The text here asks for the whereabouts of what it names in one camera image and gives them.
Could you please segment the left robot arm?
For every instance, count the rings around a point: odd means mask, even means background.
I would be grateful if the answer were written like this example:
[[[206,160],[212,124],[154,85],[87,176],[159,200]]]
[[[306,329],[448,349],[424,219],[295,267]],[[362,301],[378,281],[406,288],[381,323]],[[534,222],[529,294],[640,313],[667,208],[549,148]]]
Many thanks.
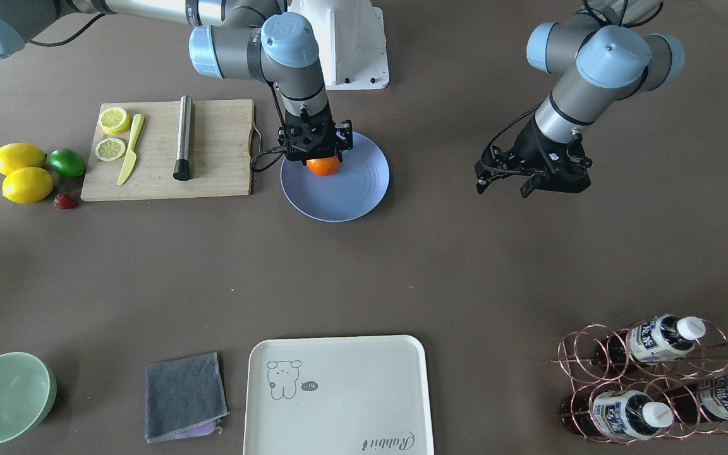
[[[675,37],[634,31],[663,7],[662,1],[584,1],[566,22],[537,26],[526,46],[528,62],[560,80],[523,113],[526,126],[513,147],[503,152],[488,142],[475,164],[477,193],[510,176],[526,177],[523,198],[535,190],[588,188],[592,160],[584,133],[615,101],[656,90],[684,68],[684,46]]]

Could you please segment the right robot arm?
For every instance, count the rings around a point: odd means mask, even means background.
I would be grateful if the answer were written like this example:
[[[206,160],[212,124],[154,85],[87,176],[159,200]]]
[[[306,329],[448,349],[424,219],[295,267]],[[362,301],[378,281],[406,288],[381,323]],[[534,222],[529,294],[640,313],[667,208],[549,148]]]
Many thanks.
[[[341,158],[353,147],[351,123],[333,121],[311,23],[284,1],[0,1],[0,59],[73,13],[191,26],[188,52],[197,72],[279,90],[278,150],[289,161]]]

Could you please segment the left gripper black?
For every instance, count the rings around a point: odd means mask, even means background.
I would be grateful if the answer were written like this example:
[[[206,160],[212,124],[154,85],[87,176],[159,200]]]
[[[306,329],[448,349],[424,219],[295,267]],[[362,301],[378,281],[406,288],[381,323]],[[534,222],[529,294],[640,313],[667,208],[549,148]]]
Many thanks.
[[[503,152],[488,144],[475,164],[476,190],[482,194],[497,179],[526,176],[523,198],[535,190],[580,193],[590,186],[592,159],[583,148],[583,135],[572,133],[566,143],[546,137],[534,120],[524,126],[513,147]]]

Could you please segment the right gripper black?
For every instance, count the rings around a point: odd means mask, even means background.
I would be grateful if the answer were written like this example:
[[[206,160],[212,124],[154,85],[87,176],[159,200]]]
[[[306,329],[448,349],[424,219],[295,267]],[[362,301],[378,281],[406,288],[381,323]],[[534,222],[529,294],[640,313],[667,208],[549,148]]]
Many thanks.
[[[285,113],[285,126],[279,140],[289,161],[305,162],[309,159],[342,158],[344,150],[353,148],[353,130],[347,120],[336,126],[330,106],[320,112],[294,115]]]

